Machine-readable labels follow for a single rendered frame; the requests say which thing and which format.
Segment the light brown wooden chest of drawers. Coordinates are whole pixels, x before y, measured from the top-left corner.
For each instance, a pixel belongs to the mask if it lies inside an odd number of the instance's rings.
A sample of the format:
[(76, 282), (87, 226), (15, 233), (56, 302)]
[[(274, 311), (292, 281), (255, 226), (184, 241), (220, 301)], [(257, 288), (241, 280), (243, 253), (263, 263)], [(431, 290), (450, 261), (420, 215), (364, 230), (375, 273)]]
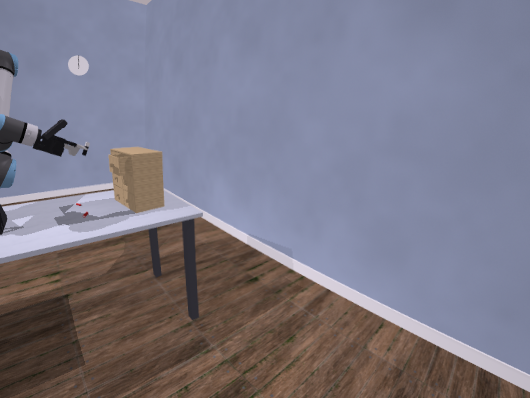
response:
[[(129, 152), (139, 147), (128, 147), (120, 150), (110, 149), (111, 151), (120, 152), (120, 154), (128, 154)], [(162, 152), (155, 152), (156, 150), (143, 148), (133, 153), (143, 154), (128, 154), (132, 156), (132, 171), (133, 171), (133, 185), (134, 193), (123, 188), (124, 190), (134, 194), (135, 197), (135, 213), (140, 213), (160, 207), (164, 207), (164, 187), (163, 187), (163, 160)]]

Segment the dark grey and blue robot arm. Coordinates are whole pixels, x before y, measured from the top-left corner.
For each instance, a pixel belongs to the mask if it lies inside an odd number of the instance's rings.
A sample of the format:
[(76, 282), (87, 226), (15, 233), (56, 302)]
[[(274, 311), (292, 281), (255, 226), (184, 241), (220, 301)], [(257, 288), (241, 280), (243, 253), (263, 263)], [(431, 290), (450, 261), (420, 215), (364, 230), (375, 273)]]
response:
[[(9, 117), (12, 82), (17, 73), (17, 56), (0, 50), (0, 188), (9, 188), (14, 182), (16, 160), (7, 151), (12, 143), (33, 146), (38, 135), (38, 126)], [(42, 135), (48, 140), (67, 124), (61, 119)]]

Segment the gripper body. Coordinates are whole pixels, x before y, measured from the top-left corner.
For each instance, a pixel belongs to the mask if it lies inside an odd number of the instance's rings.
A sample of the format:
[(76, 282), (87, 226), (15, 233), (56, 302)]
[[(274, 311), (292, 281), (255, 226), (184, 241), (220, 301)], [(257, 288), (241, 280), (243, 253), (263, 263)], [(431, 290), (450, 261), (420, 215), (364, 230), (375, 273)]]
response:
[[(53, 135), (50, 139), (46, 139), (42, 134), (42, 130), (38, 129), (38, 135), (37, 139), (33, 145), (33, 149), (44, 151), (53, 155), (62, 156), (62, 153), (64, 151), (64, 143), (62, 141), (59, 141), (59, 138), (55, 135)], [(42, 139), (42, 142), (39, 141)], [(64, 139), (64, 138), (61, 138)], [(66, 140), (66, 139), (64, 139)]]

